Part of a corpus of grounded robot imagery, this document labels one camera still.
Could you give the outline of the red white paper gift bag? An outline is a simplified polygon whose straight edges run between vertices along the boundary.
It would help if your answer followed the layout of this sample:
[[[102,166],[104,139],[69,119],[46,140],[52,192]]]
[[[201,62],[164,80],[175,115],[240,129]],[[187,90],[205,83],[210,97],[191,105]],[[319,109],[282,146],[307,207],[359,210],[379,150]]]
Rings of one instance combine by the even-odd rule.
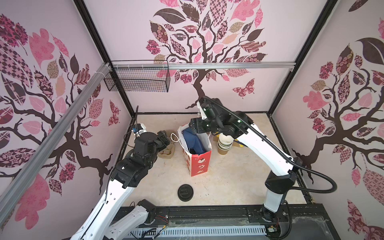
[[[212,155],[209,135],[194,134],[188,124],[179,127],[177,133],[190,176],[206,173]]]

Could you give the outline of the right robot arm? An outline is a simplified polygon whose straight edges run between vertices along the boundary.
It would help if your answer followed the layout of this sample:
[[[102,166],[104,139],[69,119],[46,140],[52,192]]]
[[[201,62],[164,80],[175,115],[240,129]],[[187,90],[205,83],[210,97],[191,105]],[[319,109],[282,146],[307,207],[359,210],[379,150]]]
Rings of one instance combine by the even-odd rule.
[[[252,150],[271,169],[265,181],[264,209],[276,213],[298,178],[292,158],[271,142],[245,113],[232,112],[219,99],[207,96],[200,99],[197,106],[201,116],[189,123],[194,133],[218,132],[230,136]]]

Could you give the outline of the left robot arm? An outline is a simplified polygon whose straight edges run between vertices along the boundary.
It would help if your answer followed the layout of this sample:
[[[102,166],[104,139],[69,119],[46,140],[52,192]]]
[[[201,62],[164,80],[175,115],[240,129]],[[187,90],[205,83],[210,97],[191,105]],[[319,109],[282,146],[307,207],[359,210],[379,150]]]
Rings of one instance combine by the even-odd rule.
[[[148,174],[158,153],[171,143],[165,131],[143,132],[135,139],[135,146],[113,169],[106,191],[87,220],[71,237],[73,240],[122,240],[144,223],[153,223],[156,206],[147,200],[117,222],[113,222],[122,204],[140,181]]]

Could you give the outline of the dark blue paper napkin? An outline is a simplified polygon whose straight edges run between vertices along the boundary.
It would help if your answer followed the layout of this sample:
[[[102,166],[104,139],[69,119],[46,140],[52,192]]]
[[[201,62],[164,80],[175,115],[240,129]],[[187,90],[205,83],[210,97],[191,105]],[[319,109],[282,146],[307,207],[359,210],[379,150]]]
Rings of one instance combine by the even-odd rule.
[[[192,155],[202,155],[207,152],[198,135],[194,134],[190,128],[183,130],[182,134]]]

